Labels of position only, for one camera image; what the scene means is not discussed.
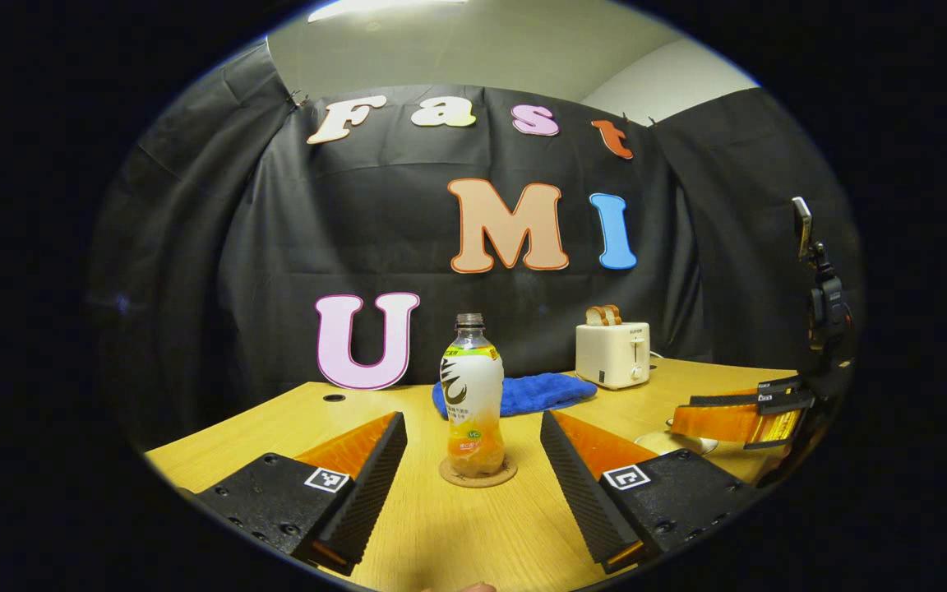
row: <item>black backdrop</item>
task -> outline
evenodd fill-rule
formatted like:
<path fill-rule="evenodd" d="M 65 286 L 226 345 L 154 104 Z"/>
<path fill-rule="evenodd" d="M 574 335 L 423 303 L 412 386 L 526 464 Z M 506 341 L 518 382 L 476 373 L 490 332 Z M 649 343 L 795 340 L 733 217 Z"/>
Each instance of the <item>black backdrop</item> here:
<path fill-rule="evenodd" d="M 618 589 L 834 590 L 880 573 L 945 587 L 947 5 L 651 8 L 746 67 L 820 143 L 852 191 L 872 322 L 857 404 L 804 467 L 740 524 Z M 292 10 L 0 7 L 0 589 L 323 587 L 201 520 L 132 453 L 95 393 L 82 314 L 99 196 L 136 133 Z"/>
<path fill-rule="evenodd" d="M 403 86 L 292 109 L 265 44 L 185 91 L 136 143 L 105 200 L 90 260 L 106 394 L 143 449 L 309 380 L 315 303 L 353 294 L 353 359 L 382 355 L 376 296 L 411 292 L 405 383 L 437 379 L 455 314 L 481 312 L 508 376 L 571 370 L 588 306 L 649 322 L 665 357 L 760 368 L 811 364 L 790 198 L 805 197 L 863 321 L 857 231 L 812 142 L 763 90 L 653 127 L 572 102 L 480 86 Z M 332 102 L 384 95 L 364 123 L 310 146 Z M 417 127 L 418 102 L 459 96 L 470 127 Z M 544 105 L 559 135 L 525 135 L 510 109 Z M 590 121 L 625 132 L 631 160 Z M 568 266 L 459 274 L 451 180 L 486 179 L 514 210 L 525 185 L 559 187 Z M 638 265 L 605 269 L 594 192 L 626 201 Z"/>

